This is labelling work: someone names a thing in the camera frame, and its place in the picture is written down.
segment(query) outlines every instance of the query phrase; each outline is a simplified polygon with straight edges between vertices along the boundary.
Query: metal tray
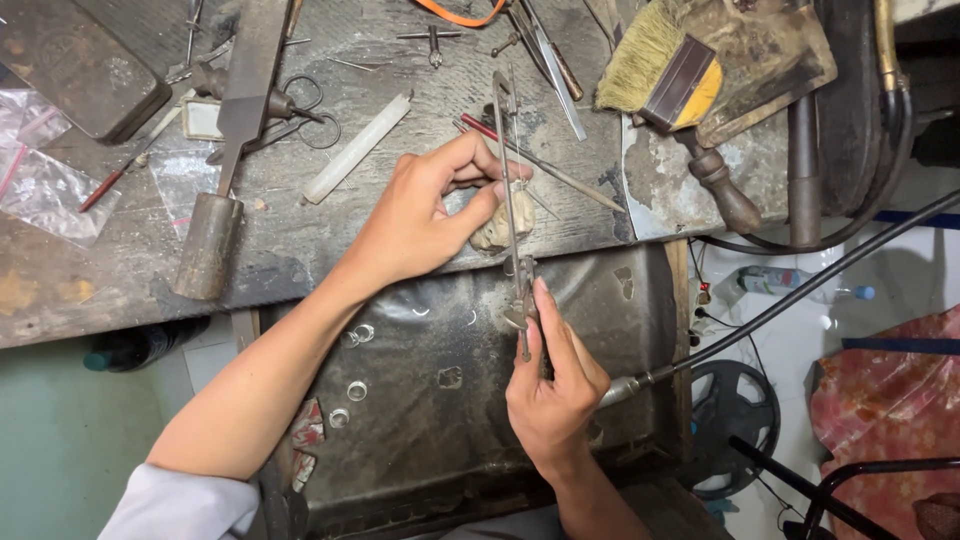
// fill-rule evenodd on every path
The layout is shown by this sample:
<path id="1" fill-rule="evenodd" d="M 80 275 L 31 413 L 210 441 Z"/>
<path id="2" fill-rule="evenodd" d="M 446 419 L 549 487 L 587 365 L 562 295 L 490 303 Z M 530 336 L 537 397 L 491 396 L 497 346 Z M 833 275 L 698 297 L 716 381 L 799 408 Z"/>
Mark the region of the metal tray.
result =
<path id="1" fill-rule="evenodd" d="M 611 377 L 671 361 L 677 319 L 661 244 L 544 259 L 538 271 Z M 354 317 L 348 330 L 369 324 L 374 338 L 335 346 L 307 393 L 324 414 L 347 408 L 349 423 L 327 424 L 326 441 L 306 450 L 317 465 L 300 494 L 289 488 L 289 446 L 268 463 L 278 467 L 261 477 L 268 523 L 286 530 L 271 538 L 406 538 L 553 503 L 507 418 L 510 287 L 500 267 L 432 276 L 382 291 Z M 264 326 L 285 310 L 261 310 Z M 347 396 L 355 380 L 368 388 L 361 402 Z M 590 422 L 614 483 L 670 475 L 684 461 L 689 388 L 675 385 Z"/>

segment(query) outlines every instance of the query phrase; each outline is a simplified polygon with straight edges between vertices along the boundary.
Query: red patterned cloth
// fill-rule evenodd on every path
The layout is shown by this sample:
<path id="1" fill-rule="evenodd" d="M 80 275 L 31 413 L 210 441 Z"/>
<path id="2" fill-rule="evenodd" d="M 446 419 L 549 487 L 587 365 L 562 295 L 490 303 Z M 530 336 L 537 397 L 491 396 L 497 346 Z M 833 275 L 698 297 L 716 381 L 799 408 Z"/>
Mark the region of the red patterned cloth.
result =
<path id="1" fill-rule="evenodd" d="M 960 338 L 960 306 L 876 337 Z M 824 476 L 860 461 L 960 455 L 960 356 L 847 350 L 819 360 L 813 431 L 833 453 Z M 960 492 L 960 470 L 864 475 L 834 495 L 903 540 L 923 540 L 912 504 Z M 865 537 L 837 519 L 839 540 Z"/>

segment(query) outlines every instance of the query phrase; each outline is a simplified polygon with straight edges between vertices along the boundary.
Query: orange strap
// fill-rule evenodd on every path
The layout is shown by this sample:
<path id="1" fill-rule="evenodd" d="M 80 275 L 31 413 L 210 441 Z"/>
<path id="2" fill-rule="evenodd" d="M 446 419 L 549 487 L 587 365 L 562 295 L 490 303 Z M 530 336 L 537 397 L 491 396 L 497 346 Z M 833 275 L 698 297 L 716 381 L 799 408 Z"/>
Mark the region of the orange strap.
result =
<path id="1" fill-rule="evenodd" d="M 493 16 L 500 11 L 500 8 L 503 7 L 504 0 L 497 0 L 496 6 L 493 7 L 493 11 L 490 12 L 489 15 L 485 16 L 482 19 L 470 19 L 470 18 L 462 17 L 455 13 L 448 12 L 444 8 L 441 8 L 440 5 L 434 2 L 433 0 L 417 0 L 417 2 L 420 5 L 427 8 L 428 10 L 430 10 L 431 12 L 436 13 L 440 17 L 452 22 L 453 24 L 459 24 L 460 26 L 467 26 L 470 28 L 477 28 L 479 26 L 483 26 L 488 22 L 490 22 L 490 19 L 492 19 Z"/>

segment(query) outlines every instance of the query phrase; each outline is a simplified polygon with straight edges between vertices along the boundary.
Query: brush bristles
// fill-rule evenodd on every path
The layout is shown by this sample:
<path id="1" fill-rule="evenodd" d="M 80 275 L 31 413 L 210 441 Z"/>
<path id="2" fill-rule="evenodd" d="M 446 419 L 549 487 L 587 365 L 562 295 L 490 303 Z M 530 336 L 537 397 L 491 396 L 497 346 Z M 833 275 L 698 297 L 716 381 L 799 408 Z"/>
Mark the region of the brush bristles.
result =
<path id="1" fill-rule="evenodd" d="M 640 110 L 666 65 L 684 41 L 684 31 L 663 0 L 652 0 L 640 13 L 604 70 L 594 106 L 624 112 Z"/>

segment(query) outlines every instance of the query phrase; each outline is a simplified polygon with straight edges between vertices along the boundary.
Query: silver ring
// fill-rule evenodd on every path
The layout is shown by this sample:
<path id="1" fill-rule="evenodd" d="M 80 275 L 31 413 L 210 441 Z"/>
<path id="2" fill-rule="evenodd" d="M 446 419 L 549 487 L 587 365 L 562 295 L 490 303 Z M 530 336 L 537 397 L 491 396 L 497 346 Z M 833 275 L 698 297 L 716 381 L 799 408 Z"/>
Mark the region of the silver ring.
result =
<path id="1" fill-rule="evenodd" d="M 360 338 L 352 331 L 345 331 L 340 334 L 340 346 L 344 349 L 352 349 L 360 345 Z"/>
<path id="2" fill-rule="evenodd" d="M 350 386 L 347 387 L 347 397 L 350 398 L 352 402 L 363 401 L 363 399 L 367 397 L 367 385 L 360 380 L 351 382 Z"/>
<path id="3" fill-rule="evenodd" d="M 370 325 L 360 325 L 353 329 L 353 335 L 357 337 L 360 343 L 367 343 L 373 339 L 373 327 Z"/>
<path id="4" fill-rule="evenodd" d="M 345 408 L 335 409 L 329 416 L 330 427 L 338 430 L 350 421 L 350 413 Z"/>

